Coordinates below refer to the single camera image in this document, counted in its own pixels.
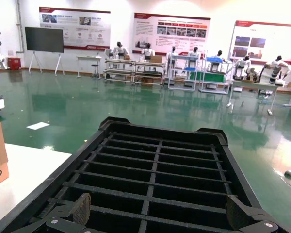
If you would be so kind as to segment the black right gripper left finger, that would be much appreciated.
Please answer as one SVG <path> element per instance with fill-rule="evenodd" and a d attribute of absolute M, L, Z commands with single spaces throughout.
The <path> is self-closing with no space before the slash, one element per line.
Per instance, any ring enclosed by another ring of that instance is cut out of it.
<path fill-rule="evenodd" d="M 86 229 L 91 196 L 82 194 L 75 202 L 55 207 L 45 218 L 15 230 L 16 233 L 82 233 Z"/>

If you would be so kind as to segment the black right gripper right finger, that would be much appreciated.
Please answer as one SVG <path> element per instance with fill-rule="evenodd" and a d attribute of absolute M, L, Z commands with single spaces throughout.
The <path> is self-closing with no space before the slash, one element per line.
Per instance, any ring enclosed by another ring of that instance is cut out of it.
<path fill-rule="evenodd" d="M 277 233 L 279 230 L 267 212 L 244 205 L 235 195 L 227 197 L 226 216 L 233 233 Z"/>

